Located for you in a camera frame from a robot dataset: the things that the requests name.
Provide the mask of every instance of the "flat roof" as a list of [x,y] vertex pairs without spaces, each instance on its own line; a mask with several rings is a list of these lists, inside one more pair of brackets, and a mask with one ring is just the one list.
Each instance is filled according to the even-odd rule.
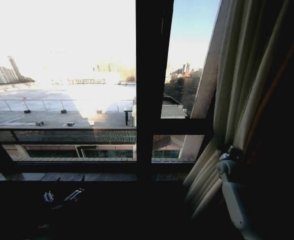
[[74,122],[74,127],[130,127],[133,124],[131,114],[128,115],[128,126],[124,112],[106,112],[102,114],[82,115],[80,112],[0,112],[0,126],[24,127],[36,126],[36,122],[44,122],[44,127],[66,127],[66,122]]
[[187,114],[177,105],[162,105],[161,108],[161,116],[162,117],[186,117]]

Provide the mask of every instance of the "window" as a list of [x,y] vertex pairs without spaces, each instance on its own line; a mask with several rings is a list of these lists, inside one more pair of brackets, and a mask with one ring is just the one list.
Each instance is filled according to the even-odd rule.
[[219,0],[175,0],[170,31],[161,117],[192,116],[211,40]]
[[[174,73],[178,69],[197,69],[191,50],[200,50],[189,50],[188,40],[202,32],[197,26],[206,18],[204,41],[209,44],[218,2],[66,2],[65,12],[56,1],[5,3],[8,16],[17,15],[14,10],[21,5],[27,16],[18,14],[12,22],[17,26],[12,34],[20,37],[0,38],[0,66],[16,81],[0,79],[1,163],[15,161],[24,171],[38,166],[137,173],[191,169],[212,131],[207,116],[192,114],[197,98],[191,89],[199,89],[204,80],[193,71],[189,89],[186,74],[177,81],[167,77],[181,74]],[[200,8],[206,12],[201,19],[195,11]],[[189,23],[194,33],[185,32]],[[183,59],[181,50],[186,50]],[[155,139],[172,144],[159,145]]]

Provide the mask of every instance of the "curtain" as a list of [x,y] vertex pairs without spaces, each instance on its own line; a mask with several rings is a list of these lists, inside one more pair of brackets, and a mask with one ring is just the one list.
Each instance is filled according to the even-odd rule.
[[289,1],[231,0],[218,65],[214,135],[184,181],[196,217],[221,187],[219,144],[243,150],[278,51]]

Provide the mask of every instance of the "railing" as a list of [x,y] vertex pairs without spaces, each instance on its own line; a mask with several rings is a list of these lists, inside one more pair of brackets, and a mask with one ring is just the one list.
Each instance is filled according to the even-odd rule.
[[136,128],[0,127],[1,144],[108,144],[136,143]]
[[103,111],[123,113],[132,109],[133,99],[87,100],[87,99],[0,99],[0,112],[68,112]]

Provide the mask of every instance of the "window frame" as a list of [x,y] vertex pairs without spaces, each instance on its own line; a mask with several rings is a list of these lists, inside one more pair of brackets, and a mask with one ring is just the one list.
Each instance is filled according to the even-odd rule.
[[[222,1],[214,24],[208,56],[201,78],[217,79],[220,45],[224,33],[226,14],[222,12],[228,5]],[[174,0],[136,1],[136,159],[137,162],[14,162],[0,143],[0,172],[131,172],[138,174],[138,180],[150,179],[152,173],[189,172],[194,162],[152,163],[154,135],[204,135],[198,145],[197,156],[213,136],[213,115],[216,83],[203,95],[199,82],[191,116],[199,117],[195,106],[201,98],[209,98],[207,114],[202,118],[161,119],[162,99],[168,60],[169,41],[173,17]]]

